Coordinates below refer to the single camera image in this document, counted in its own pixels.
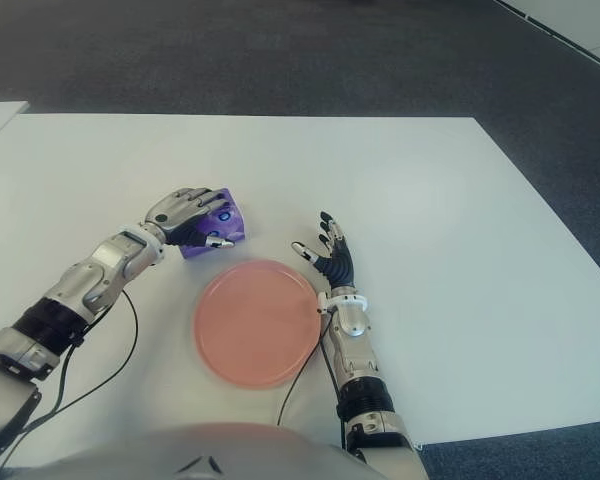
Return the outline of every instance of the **black cable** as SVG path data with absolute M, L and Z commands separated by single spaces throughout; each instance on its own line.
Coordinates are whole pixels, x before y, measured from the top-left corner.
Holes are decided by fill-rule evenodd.
M 66 383 L 67 369 L 68 369 L 68 366 L 69 366 L 69 360 L 71 359 L 71 356 L 73 355 L 73 352 L 76 349 L 76 347 L 74 345 L 72 345 L 69 348 L 69 350 L 67 351 L 67 355 L 65 356 L 64 363 L 62 364 L 62 371 L 60 373 L 60 383 L 59 383 L 59 386 L 58 386 L 58 396 L 56 398 L 56 402 L 55 402 L 53 408 L 49 411 L 49 413 L 47 413 L 47 414 L 45 414 L 45 415 L 37 418 L 36 420 L 32 421 L 31 423 L 29 423 L 29 425 L 27 425 L 26 427 L 24 427 L 21 430 L 20 433 L 22 433 L 22 436 L 18 439 L 18 441 L 13 446 L 13 448 L 11 448 L 11 451 L 8 453 L 8 455 L 6 456 L 6 458 L 4 459 L 4 461 L 2 462 L 2 464 L 0 465 L 0 475 L 2 474 L 2 471 L 4 470 L 4 467 L 6 466 L 7 462 L 9 461 L 9 459 L 11 458 L 11 456 L 13 455 L 13 453 L 16 451 L 16 449 L 18 448 L 18 446 L 22 443 L 22 441 L 25 438 L 27 438 L 27 436 L 31 432 L 33 432 L 36 428 L 41 427 L 42 425 L 44 425 L 45 423 L 47 423 L 49 420 L 51 420 L 52 418 L 54 418 L 56 415 L 58 415 L 61 412 L 65 411 L 67 408 L 71 407 L 72 405 L 75 405 L 80 400 L 82 400 L 85 397 L 91 395 L 96 390 L 100 389 L 101 387 L 104 387 L 107 383 L 109 383 L 111 380 L 113 380 L 122 371 L 122 369 L 124 367 L 127 366 L 127 363 L 129 363 L 129 360 L 131 359 L 131 356 L 133 355 L 133 352 L 135 351 L 136 345 L 138 343 L 139 324 L 138 324 L 138 313 L 136 312 L 136 307 L 133 305 L 133 302 L 131 301 L 131 297 L 129 297 L 129 295 L 127 294 L 127 292 L 125 292 L 124 290 L 122 290 L 122 294 L 126 297 L 127 301 L 129 302 L 129 306 L 131 307 L 131 311 L 133 312 L 133 321 L 134 321 L 134 324 L 135 324 L 135 332 L 134 332 L 134 337 L 133 337 L 133 344 L 131 345 L 131 349 L 129 350 L 129 353 L 127 354 L 127 357 L 125 358 L 124 362 L 122 362 L 122 365 L 120 365 L 120 367 L 115 372 L 113 372 L 109 377 L 107 377 L 106 380 L 104 380 L 103 382 L 101 382 L 98 385 L 96 385 L 94 388 L 92 388 L 91 390 L 89 390 L 87 393 L 79 396 L 78 398 L 76 398 L 72 402 L 68 403 L 64 407 L 59 408 L 60 404 L 62 403 L 62 397 L 64 396 L 64 388 L 65 388 L 65 383 Z M 85 334 L 88 333 L 96 325 L 98 325 L 98 323 L 100 323 L 102 321 L 102 319 L 104 319 L 104 317 L 107 316 L 107 314 L 109 313 L 109 311 L 111 311 L 112 307 L 113 307 L 113 305 L 111 305 L 104 312 L 102 312 L 102 314 L 91 325 L 89 325 L 84 330 L 84 333 Z
M 320 340 L 320 350 L 322 350 L 322 358 L 324 358 L 324 364 L 327 366 L 327 370 L 329 371 L 329 377 L 331 377 L 331 384 L 333 385 L 333 389 L 336 392 L 336 398 L 338 402 L 340 401 L 340 389 L 338 388 L 338 382 L 336 380 L 336 376 L 333 373 L 333 368 L 331 367 L 331 362 L 329 361 L 329 357 L 327 355 L 327 350 L 324 348 L 324 341 Z M 345 436 L 345 427 L 344 420 L 340 419 L 340 447 L 343 450 L 346 450 L 347 441 Z
M 325 329 L 320 334 L 320 337 L 318 338 L 318 341 L 316 342 L 315 346 L 311 350 L 311 353 L 309 354 L 309 356 L 307 357 L 307 359 L 302 364 L 302 367 L 300 367 L 300 370 L 298 371 L 298 373 L 296 373 L 296 376 L 293 379 L 293 382 L 291 383 L 291 386 L 289 387 L 289 390 L 287 391 L 287 395 L 284 397 L 284 401 L 282 402 L 282 406 L 280 407 L 280 413 L 278 413 L 278 421 L 276 422 L 276 425 L 278 427 L 282 423 L 282 414 L 284 413 L 284 409 L 287 406 L 287 402 L 289 401 L 289 397 L 291 396 L 291 392 L 293 391 L 293 388 L 296 386 L 296 383 L 298 383 L 298 379 L 300 378 L 300 375 L 302 375 L 302 372 L 304 371 L 305 367 L 309 363 L 309 360 L 311 359 L 311 357 L 315 353 L 316 349 L 318 348 L 318 345 L 320 345 L 320 342 L 322 342 L 322 339 L 324 338 L 324 336 L 326 335 L 326 333 L 329 331 L 329 327 L 331 326 L 331 320 L 332 320 L 332 317 L 329 317 L 329 321 L 327 322 L 327 326 L 325 327 Z
M 107 314 L 111 311 L 112 308 L 113 308 L 113 305 L 110 305 L 109 307 L 107 307 L 102 312 L 102 314 L 100 314 L 100 316 L 98 318 L 96 318 L 96 320 L 91 325 L 87 326 L 87 328 L 84 329 L 82 334 L 86 335 L 96 325 L 98 325 L 98 323 L 100 323 L 104 319 L 104 317 L 107 316 Z M 62 404 L 62 399 L 64 397 L 65 385 L 67 382 L 67 369 L 69 368 L 69 361 L 71 360 L 71 356 L 73 355 L 73 352 L 75 352 L 76 348 L 77 347 L 75 345 L 71 345 L 71 347 L 69 347 L 69 350 L 67 351 L 67 355 L 64 357 L 64 361 L 62 363 L 62 371 L 60 372 L 60 381 L 58 382 L 58 395 L 56 397 L 56 403 L 53 405 L 53 407 L 51 408 L 51 410 L 49 410 L 48 413 L 46 413 L 45 415 L 42 415 L 39 418 L 36 418 L 31 423 L 29 423 L 29 425 L 27 425 L 26 427 L 23 427 L 22 433 L 28 433 L 32 430 L 35 430 L 36 428 L 43 425 L 48 420 L 51 420 L 51 418 L 53 418 L 55 413 L 60 408 L 60 405 Z

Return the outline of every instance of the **gray carpet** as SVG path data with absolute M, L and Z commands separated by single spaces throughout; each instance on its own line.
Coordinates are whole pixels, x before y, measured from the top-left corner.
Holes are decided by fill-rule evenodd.
M 473 116 L 600 265 L 600 67 L 490 0 L 0 0 L 0 100 L 20 99 L 32 112 Z M 600 424 L 424 459 L 432 480 L 600 479 Z

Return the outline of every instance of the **robot forearm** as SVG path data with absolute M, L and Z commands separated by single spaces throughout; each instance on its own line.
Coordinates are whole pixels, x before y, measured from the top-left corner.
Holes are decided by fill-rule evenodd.
M 233 246 L 196 230 L 207 213 L 226 205 L 220 192 L 180 189 L 156 204 L 140 225 L 123 227 L 85 260 L 70 267 L 35 305 L 0 330 L 0 454 L 20 432 L 44 380 L 71 345 L 79 346 L 99 312 L 124 286 L 163 258 L 163 245 Z
M 321 294 L 318 303 L 323 313 L 332 315 L 329 336 L 340 389 L 337 412 L 346 425 L 347 450 L 388 478 L 426 480 L 378 368 L 366 298 L 344 286 L 334 288 L 330 299 Z

